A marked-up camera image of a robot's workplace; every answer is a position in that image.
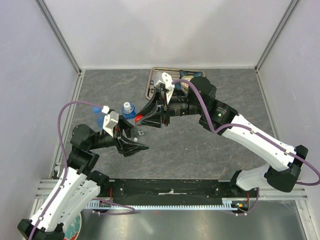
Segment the red bottle cap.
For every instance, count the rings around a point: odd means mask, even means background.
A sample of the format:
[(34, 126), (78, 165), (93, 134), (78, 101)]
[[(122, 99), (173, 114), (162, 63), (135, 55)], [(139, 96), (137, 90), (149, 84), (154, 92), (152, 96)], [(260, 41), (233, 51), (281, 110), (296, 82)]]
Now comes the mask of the red bottle cap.
[(143, 118), (143, 115), (137, 115), (136, 117), (135, 117), (135, 122), (138, 122), (140, 119), (142, 119)]

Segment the clear unlabelled plastic bottle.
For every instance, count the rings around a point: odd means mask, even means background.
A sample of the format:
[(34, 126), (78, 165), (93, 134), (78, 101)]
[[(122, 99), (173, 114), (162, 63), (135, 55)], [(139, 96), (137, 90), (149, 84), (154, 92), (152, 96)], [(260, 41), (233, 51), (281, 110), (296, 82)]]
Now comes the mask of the clear unlabelled plastic bottle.
[(134, 126), (130, 130), (130, 139), (133, 142), (143, 142), (147, 138), (147, 132), (143, 130), (141, 127)]

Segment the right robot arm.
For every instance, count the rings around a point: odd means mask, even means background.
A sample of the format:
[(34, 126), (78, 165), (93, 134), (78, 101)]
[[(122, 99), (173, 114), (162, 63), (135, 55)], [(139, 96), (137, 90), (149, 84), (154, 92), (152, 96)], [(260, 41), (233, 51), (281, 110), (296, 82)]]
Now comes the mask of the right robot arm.
[(238, 170), (229, 182), (235, 197), (254, 188), (272, 187), (289, 193), (297, 184), (302, 160), (308, 149), (280, 142), (246, 120), (237, 110), (216, 99), (217, 88), (203, 76), (188, 83), (187, 93), (174, 88), (169, 75), (155, 84), (155, 93), (135, 118), (138, 126), (161, 128), (171, 117), (200, 115), (199, 124), (208, 131), (231, 139), (266, 161), (251, 170)]

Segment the white bottle cap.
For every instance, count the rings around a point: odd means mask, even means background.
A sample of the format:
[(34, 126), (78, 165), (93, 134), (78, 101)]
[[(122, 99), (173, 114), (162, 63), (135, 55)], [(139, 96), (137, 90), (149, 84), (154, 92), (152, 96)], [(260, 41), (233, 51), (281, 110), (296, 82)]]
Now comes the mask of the white bottle cap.
[(129, 111), (131, 109), (131, 104), (129, 102), (124, 102), (123, 103), (123, 108), (126, 110), (126, 111)]

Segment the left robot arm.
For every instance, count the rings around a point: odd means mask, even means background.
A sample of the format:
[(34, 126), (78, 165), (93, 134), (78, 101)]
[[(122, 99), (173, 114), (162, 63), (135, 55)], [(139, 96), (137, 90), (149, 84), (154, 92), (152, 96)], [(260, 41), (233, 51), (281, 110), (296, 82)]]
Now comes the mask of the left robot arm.
[(95, 197), (110, 191), (109, 177), (93, 170), (99, 155), (93, 150), (116, 147), (124, 157), (149, 149), (132, 141), (134, 128), (123, 116), (112, 128), (94, 131), (86, 124), (72, 130), (70, 152), (62, 174), (53, 190), (31, 219), (22, 219), (17, 229), (27, 240), (62, 240), (65, 232)]

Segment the blue tinted plastic bottle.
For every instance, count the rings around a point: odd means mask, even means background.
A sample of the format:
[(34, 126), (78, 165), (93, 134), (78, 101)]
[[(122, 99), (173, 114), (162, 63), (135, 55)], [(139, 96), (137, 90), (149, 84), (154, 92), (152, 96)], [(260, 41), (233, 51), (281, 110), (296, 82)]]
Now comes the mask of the blue tinted plastic bottle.
[(95, 122), (97, 124), (97, 126), (99, 127), (100, 130), (103, 129), (103, 123), (104, 123), (104, 118), (105, 118), (105, 114), (102, 112), (102, 109), (99, 107), (94, 106), (92, 108), (93, 114), (94, 114), (94, 119)]

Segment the labelled clear water bottle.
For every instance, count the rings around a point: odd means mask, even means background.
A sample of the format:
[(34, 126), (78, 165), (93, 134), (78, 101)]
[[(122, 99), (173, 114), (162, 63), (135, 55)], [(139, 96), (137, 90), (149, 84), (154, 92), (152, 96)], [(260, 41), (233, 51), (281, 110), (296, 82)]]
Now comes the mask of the labelled clear water bottle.
[(122, 109), (121, 109), (121, 114), (123, 115), (123, 117), (126, 120), (134, 119), (136, 117), (136, 114), (137, 114), (135, 105), (132, 104), (132, 103), (130, 103), (130, 104), (131, 104), (131, 109), (130, 110), (125, 110), (123, 106), (122, 106)]

